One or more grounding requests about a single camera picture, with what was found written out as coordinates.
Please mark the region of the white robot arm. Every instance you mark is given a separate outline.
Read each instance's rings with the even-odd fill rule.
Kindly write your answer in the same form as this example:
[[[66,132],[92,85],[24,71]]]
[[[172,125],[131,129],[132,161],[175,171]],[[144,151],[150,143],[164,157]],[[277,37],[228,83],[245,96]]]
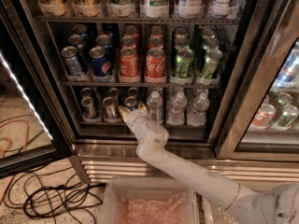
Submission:
[[[136,155],[194,189],[240,224],[299,224],[299,184],[278,186],[266,193],[256,192],[236,181],[165,149],[169,133],[144,104],[131,110],[118,107],[123,121],[138,142]]]

